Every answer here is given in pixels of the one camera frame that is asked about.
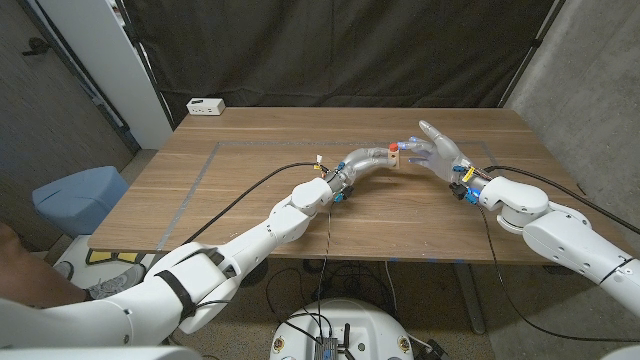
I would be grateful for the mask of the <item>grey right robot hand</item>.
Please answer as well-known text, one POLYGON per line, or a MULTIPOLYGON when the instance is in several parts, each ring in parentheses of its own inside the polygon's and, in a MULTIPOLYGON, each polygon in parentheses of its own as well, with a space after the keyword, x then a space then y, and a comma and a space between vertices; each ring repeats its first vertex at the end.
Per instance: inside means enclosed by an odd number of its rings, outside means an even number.
POLYGON ((431 170, 449 184, 470 187, 482 191, 492 180, 482 175, 479 168, 459 149, 456 143, 425 120, 419 121, 427 140, 412 136, 398 142, 399 150, 416 154, 409 162, 431 170))

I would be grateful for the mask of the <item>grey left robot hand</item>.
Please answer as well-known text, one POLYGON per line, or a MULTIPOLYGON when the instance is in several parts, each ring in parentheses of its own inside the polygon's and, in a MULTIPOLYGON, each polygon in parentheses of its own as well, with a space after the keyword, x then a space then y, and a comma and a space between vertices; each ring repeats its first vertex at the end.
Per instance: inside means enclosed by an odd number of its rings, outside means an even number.
POLYGON ((388 148, 360 148, 349 153, 338 166, 331 171, 325 181, 334 194, 353 185, 365 173, 375 168, 393 168, 398 164, 399 156, 388 148))

